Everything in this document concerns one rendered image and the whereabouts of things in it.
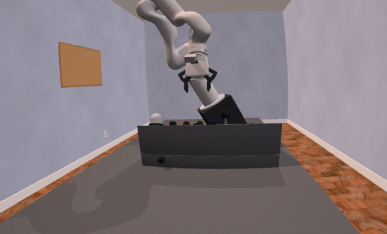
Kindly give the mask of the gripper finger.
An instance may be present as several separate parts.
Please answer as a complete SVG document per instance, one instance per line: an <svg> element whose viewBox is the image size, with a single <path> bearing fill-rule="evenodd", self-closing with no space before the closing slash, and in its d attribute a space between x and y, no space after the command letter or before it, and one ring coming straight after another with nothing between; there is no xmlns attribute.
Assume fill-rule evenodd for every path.
<svg viewBox="0 0 387 234"><path fill-rule="evenodd" d="M207 80L207 91L209 92L209 89L211 89L210 87L210 82L212 82L212 80L215 78L215 76L217 75L217 71L215 70L212 70L210 68L209 69L209 72L210 73L213 73L213 75L211 77L209 77L208 75L205 76L206 80Z"/></svg>
<svg viewBox="0 0 387 234"><path fill-rule="evenodd" d="M182 71L182 72L180 72L180 73L178 74L178 76L180 77L181 81L184 83L184 90L185 90L186 92L188 92L188 81L191 79L191 77L185 77L185 78L183 78L182 76L183 76L184 74L185 74L185 70Z"/></svg>

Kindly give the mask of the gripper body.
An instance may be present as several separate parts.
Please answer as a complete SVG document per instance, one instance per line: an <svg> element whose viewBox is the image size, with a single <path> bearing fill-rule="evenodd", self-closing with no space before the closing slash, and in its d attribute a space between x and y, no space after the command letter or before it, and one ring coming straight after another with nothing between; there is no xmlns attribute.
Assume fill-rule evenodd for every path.
<svg viewBox="0 0 387 234"><path fill-rule="evenodd" d="M195 64L191 64L191 62L186 63L185 75L191 77L190 80L203 80L206 79L205 76L207 74L210 76L207 56L202 53L197 53L197 60L198 63Z"/></svg>

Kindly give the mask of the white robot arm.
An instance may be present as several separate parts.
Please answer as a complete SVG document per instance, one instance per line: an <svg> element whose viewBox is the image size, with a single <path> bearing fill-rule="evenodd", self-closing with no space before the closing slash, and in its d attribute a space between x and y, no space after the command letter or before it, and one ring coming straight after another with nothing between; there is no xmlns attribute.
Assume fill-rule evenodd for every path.
<svg viewBox="0 0 387 234"><path fill-rule="evenodd" d="M159 10L164 16L156 14ZM211 27L206 20L196 12L185 12L175 0L141 0L136 5L136 12L144 20L156 25L160 31L166 46L166 62L172 70L178 70L191 62L198 63L197 53L208 55L206 43L211 35ZM177 30L187 23L189 28L188 43L175 49ZM207 91L207 80L189 80L190 85L203 103L200 110L204 111L219 103L225 94L218 93L211 83L211 89Z"/></svg>

